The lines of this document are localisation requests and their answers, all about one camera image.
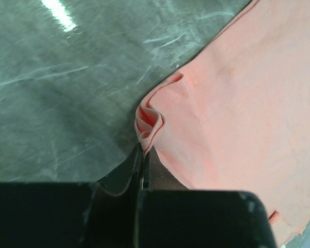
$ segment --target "gray floor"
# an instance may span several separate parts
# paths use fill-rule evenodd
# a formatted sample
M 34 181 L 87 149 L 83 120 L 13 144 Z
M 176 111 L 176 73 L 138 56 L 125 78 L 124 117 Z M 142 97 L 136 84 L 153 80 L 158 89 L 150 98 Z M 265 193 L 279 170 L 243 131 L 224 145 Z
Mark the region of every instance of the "gray floor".
M 248 2 L 0 0 L 0 181 L 104 176 L 141 98 Z

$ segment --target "pink fabric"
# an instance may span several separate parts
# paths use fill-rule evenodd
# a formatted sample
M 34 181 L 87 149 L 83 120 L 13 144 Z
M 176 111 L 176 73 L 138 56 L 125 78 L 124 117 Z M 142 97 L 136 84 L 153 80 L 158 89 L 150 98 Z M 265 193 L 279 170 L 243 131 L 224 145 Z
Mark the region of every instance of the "pink fabric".
M 144 151 L 190 189 L 247 190 L 278 244 L 310 219 L 310 0 L 254 0 L 136 111 Z

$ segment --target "concrete floor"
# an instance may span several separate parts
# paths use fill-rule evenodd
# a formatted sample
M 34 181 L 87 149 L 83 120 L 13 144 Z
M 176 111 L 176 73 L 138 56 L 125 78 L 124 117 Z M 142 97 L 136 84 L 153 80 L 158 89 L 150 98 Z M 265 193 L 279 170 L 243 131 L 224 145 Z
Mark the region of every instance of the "concrete floor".
M 248 2 L 0 0 L 0 181 L 107 174 L 141 98 Z

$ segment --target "cloth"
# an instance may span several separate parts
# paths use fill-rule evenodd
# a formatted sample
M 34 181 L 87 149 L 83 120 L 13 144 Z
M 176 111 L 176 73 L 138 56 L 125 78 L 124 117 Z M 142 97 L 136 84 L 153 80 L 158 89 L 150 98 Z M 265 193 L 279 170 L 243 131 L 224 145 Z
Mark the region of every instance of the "cloth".
M 190 189 L 246 190 L 279 245 L 310 220 L 310 0 L 254 0 L 136 111 Z

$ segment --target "gray marbled surface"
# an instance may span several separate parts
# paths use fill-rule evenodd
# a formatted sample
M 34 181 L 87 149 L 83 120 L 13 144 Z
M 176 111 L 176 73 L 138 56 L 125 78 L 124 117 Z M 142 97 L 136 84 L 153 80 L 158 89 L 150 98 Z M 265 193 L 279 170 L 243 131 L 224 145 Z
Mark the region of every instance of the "gray marbled surface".
M 0 181 L 107 174 L 142 97 L 248 2 L 0 0 Z

